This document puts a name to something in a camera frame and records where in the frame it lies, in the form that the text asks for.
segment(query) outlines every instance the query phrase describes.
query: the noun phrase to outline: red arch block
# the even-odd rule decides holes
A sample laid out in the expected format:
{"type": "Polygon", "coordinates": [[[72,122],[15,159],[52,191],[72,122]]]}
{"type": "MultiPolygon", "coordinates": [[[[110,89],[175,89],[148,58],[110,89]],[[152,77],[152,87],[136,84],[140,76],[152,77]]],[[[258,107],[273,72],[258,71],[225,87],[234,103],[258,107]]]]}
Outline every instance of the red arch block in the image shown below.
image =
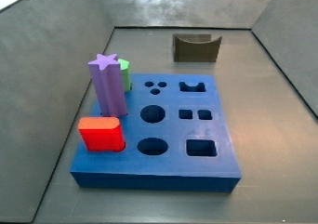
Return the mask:
{"type": "Polygon", "coordinates": [[[79,132],[90,152],[122,152],[124,138],[116,117],[83,117],[79,132]]]}

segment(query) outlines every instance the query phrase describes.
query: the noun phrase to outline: green block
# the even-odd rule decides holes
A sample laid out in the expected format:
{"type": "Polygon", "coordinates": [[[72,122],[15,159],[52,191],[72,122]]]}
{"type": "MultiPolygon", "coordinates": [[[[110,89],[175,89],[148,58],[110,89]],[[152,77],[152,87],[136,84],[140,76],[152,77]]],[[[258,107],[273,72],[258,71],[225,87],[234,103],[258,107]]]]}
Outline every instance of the green block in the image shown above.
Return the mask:
{"type": "Polygon", "coordinates": [[[119,59],[118,62],[120,63],[120,69],[122,69],[122,78],[124,83],[124,92],[128,92],[132,90],[132,79],[131,79],[131,72],[130,72],[130,62],[119,59]]]}

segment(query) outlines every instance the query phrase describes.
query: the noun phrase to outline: circular hole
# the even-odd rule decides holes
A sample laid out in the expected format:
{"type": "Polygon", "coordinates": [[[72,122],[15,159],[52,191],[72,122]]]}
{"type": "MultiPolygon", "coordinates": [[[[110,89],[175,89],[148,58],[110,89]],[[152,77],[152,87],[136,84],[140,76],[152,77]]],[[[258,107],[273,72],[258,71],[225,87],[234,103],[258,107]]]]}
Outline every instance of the circular hole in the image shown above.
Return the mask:
{"type": "Polygon", "coordinates": [[[166,111],[160,106],[150,105],[143,108],[140,116],[147,123],[155,124],[163,121],[166,117],[166,111]]]}
{"type": "Polygon", "coordinates": [[[166,83],[166,82],[159,82],[159,83],[158,83],[158,86],[166,87],[166,86],[167,86],[167,83],[166,83]]]}
{"type": "Polygon", "coordinates": [[[168,145],[159,138],[144,138],[138,143],[138,150],[146,155],[160,155],[168,150],[168,145]]]}
{"type": "Polygon", "coordinates": [[[144,86],[154,86],[154,82],[152,81],[146,82],[144,86]]]}
{"type": "Polygon", "coordinates": [[[160,90],[159,90],[158,88],[154,88],[154,89],[151,90],[151,94],[152,94],[152,95],[160,94],[160,90]]]}

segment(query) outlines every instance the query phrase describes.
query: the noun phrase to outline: blue block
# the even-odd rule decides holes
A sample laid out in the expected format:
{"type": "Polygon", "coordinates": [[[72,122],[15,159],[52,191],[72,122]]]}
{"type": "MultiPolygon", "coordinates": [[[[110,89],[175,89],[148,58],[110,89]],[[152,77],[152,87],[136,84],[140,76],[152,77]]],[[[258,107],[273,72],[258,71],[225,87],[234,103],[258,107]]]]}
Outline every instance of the blue block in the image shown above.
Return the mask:
{"type": "MultiPolygon", "coordinates": [[[[71,166],[82,187],[231,192],[241,180],[214,78],[132,74],[120,117],[123,152],[88,152],[71,166]]],[[[100,116],[96,105],[92,116],[100,116]]]]}

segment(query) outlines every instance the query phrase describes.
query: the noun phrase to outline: purple star prism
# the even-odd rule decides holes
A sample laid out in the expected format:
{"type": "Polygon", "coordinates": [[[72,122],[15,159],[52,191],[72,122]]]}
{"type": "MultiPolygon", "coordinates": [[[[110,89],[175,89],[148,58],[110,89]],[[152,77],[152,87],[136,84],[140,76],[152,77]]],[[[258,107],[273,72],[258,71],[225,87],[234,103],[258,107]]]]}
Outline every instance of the purple star prism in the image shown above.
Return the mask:
{"type": "Polygon", "coordinates": [[[114,117],[127,115],[120,63],[116,61],[116,54],[111,56],[98,54],[98,59],[88,62],[88,67],[102,115],[114,117]]]}

